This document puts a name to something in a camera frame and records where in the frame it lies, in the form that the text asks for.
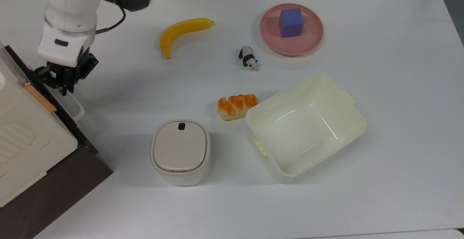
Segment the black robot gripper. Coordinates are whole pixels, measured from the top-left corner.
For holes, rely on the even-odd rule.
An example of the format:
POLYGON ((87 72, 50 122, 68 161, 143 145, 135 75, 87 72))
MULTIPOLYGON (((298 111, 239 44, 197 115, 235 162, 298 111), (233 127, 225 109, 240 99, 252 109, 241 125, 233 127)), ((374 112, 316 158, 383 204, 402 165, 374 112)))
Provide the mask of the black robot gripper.
POLYGON ((43 84, 57 89, 62 96, 66 96, 70 88, 74 88, 79 80, 85 79, 97 64, 98 60, 94 54, 85 52, 76 67, 51 63, 35 69, 34 73, 43 84))

